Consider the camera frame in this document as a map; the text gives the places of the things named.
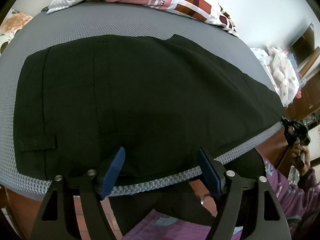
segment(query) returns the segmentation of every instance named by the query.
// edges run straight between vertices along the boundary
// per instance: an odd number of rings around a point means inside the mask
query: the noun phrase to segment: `purple clothing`
[[[152,210],[122,240],[205,240],[211,227],[197,225]],[[231,240],[240,239],[236,228]]]
[[[302,240],[320,211],[320,188],[312,169],[297,185],[263,158],[266,177],[276,193],[290,228],[292,239]],[[210,227],[173,218],[152,210],[123,240],[205,240]],[[235,228],[231,240],[239,240],[242,228]]]
[[[300,240],[308,231],[320,211],[320,188],[314,169],[297,185],[277,171],[268,159],[263,158],[267,179],[287,218],[292,239]]]

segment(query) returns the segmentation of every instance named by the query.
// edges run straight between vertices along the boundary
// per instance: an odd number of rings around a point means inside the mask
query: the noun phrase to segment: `clamp jaw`
[[[234,171],[226,171],[201,148],[197,157],[218,208],[206,240],[230,240],[236,226],[243,226],[241,240],[291,239],[281,205],[266,177],[241,178]]]
[[[284,213],[265,177],[241,178],[234,171],[226,171],[201,148],[197,157],[218,207],[206,240],[230,240],[235,226],[243,226],[241,240],[291,239]],[[74,195],[79,195],[91,240],[116,240],[100,201],[111,193],[124,159],[121,147],[97,170],[77,178],[56,176],[41,204],[31,239],[42,240],[45,236],[46,240],[81,240],[73,202]],[[241,210],[245,214],[239,221]]]

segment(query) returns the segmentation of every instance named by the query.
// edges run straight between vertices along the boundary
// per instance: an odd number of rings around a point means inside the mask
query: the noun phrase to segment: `wooden furniture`
[[[303,68],[300,70],[300,74],[302,77],[305,76],[305,74],[308,72],[308,70],[313,66],[317,58],[320,56],[320,47],[317,47],[315,51],[312,53],[311,57],[307,61],[307,63],[303,66]]]
[[[5,217],[4,213],[2,212],[2,208],[5,208],[5,210],[7,211],[7,214],[10,218],[10,221],[14,229],[12,228],[7,218]],[[10,207],[6,188],[1,184],[0,184],[0,235],[8,237],[7,239],[10,239],[10,240],[25,240],[25,237]]]
[[[301,98],[294,98],[285,112],[290,120],[302,120],[320,109],[320,72],[301,89]]]

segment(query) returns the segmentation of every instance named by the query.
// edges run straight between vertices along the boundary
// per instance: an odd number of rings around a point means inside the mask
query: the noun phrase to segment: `black pants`
[[[253,149],[224,165],[243,178],[265,176],[259,153]],[[135,195],[109,198],[111,208],[123,235],[138,224],[152,209],[191,223],[211,226],[214,217],[196,197],[187,181]]]

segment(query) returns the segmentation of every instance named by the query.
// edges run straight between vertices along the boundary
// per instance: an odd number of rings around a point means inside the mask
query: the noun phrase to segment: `red tile floor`
[[[17,224],[20,226],[20,229],[22,233],[25,235],[26,239],[30,239],[33,223],[36,219],[36,215],[40,208],[41,201],[26,198],[9,189],[7,189],[7,196]],[[81,200],[80,198],[76,197],[74,198],[74,202],[78,226],[82,240],[90,240],[87,226],[84,222]],[[110,207],[109,200],[106,198],[104,201],[101,202],[101,204],[116,238],[120,240],[122,238],[122,234],[116,222],[116,218],[113,214],[113,211]]]

